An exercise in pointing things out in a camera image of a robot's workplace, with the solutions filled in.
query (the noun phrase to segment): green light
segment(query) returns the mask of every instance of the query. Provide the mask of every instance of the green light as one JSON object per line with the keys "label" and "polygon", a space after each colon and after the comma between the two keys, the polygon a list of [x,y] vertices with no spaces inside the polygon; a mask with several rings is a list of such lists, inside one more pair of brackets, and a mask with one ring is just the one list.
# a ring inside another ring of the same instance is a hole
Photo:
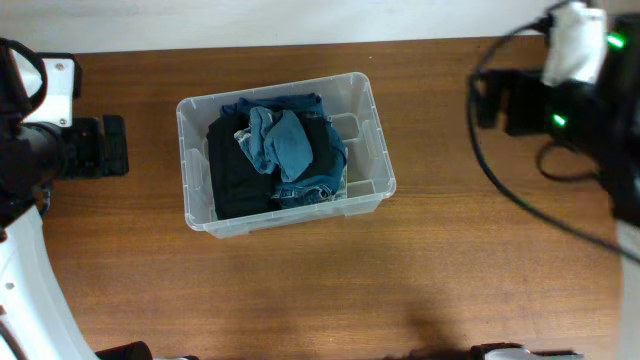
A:
{"label": "green light", "polygon": [[607,41],[611,46],[618,49],[622,49],[626,43],[621,35],[615,33],[609,34],[609,36],[607,36]]}
{"label": "green light", "polygon": [[567,125],[567,120],[560,115],[553,115],[553,122],[560,127],[565,127],[565,125]]}

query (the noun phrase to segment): wood grain surface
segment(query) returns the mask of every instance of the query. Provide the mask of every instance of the wood grain surface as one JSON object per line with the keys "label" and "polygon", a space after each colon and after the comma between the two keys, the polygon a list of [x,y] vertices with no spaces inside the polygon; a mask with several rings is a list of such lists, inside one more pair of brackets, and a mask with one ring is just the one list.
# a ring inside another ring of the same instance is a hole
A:
{"label": "wood grain surface", "polygon": [[[514,341],[612,359],[617,257],[501,197],[475,162],[465,78],[492,39],[79,55],[75,116],[126,118],[131,172],[56,184],[46,244],[95,350],[156,356],[376,359]],[[537,67],[540,38],[501,67]],[[190,96],[361,71],[372,82],[398,190],[373,213],[218,240],[184,221],[175,108]],[[483,131],[498,175],[531,203],[613,239],[595,183],[542,178],[545,137]],[[558,171],[591,166],[559,153]]]}

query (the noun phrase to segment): blue denim clothing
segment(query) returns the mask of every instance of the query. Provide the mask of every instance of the blue denim clothing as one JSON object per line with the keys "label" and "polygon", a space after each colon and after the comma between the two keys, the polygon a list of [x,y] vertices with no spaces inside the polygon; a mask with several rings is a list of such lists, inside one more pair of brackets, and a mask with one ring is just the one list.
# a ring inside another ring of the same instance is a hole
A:
{"label": "blue denim clothing", "polygon": [[249,128],[234,137],[256,171],[271,174],[279,167],[284,183],[295,181],[313,161],[300,120],[290,110],[274,113],[254,107],[249,111]]}
{"label": "blue denim clothing", "polygon": [[283,209],[312,205],[329,200],[338,191],[347,155],[340,133],[326,118],[315,118],[310,121],[323,121],[329,136],[331,152],[335,158],[333,167],[326,174],[315,175],[292,183],[276,183],[276,191],[271,196],[280,203]]}
{"label": "blue denim clothing", "polygon": [[258,106],[265,107],[274,112],[291,110],[297,116],[302,114],[324,116],[322,98],[316,94],[278,96],[272,99],[261,100],[240,98],[235,104],[222,106],[220,108],[220,115],[231,115],[235,113],[249,115],[251,109]]}

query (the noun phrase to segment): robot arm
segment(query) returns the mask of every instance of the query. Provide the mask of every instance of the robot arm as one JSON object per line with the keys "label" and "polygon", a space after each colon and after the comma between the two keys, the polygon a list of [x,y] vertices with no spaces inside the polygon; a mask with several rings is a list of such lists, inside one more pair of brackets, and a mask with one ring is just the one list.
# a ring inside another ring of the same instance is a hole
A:
{"label": "robot arm", "polygon": [[631,359],[640,354],[640,14],[619,16],[609,34],[605,19],[601,10],[577,1],[555,8],[533,25],[551,39],[544,70],[487,71],[479,78],[486,85],[483,95],[471,83],[470,104],[478,125],[494,128],[508,93],[509,135],[549,134],[557,146],[591,157],[600,168],[595,179],[610,194],[619,220],[620,247],[523,204],[488,169],[469,124],[478,160],[503,194],[547,223],[624,255],[617,358]]}
{"label": "robot arm", "polygon": [[11,352],[2,359],[96,359],[51,269],[36,206],[5,234],[0,243],[0,326],[4,348]]}
{"label": "robot arm", "polygon": [[58,179],[124,175],[123,119],[73,119],[81,71],[69,54],[0,39],[0,358],[96,359],[47,256],[36,193]]}

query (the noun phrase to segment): white wall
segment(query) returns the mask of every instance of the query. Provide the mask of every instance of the white wall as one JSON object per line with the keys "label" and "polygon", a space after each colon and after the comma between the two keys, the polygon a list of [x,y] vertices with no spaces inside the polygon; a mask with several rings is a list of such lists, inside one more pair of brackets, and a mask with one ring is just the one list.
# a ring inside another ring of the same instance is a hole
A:
{"label": "white wall", "polygon": [[554,2],[0,0],[0,36],[76,53],[492,36]]}

